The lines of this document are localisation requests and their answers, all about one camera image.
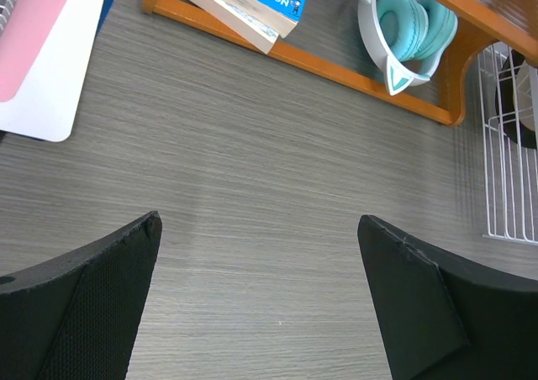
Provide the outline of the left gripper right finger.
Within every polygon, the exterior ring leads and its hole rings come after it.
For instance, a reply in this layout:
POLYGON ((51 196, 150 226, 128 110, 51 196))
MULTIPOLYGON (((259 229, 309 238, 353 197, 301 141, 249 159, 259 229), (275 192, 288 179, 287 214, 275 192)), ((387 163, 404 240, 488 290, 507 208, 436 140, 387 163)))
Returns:
POLYGON ((535 379, 537 282, 373 215, 357 238, 394 379, 535 379))

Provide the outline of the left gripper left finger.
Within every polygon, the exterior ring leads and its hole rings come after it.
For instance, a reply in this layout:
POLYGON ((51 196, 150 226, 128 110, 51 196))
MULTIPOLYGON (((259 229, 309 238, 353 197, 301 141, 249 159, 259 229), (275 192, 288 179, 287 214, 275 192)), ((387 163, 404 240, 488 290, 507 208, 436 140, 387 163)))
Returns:
POLYGON ((151 211, 1 277, 3 379, 124 379, 161 243, 151 211))

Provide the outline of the brown rimmed cream plate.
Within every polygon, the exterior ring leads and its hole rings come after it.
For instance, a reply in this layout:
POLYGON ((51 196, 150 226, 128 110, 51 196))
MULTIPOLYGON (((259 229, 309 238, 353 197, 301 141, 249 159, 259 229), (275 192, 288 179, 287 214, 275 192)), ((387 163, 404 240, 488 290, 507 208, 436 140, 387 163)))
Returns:
POLYGON ((536 150, 529 65, 517 50, 511 50, 498 74, 495 110, 504 133, 527 149, 536 150))

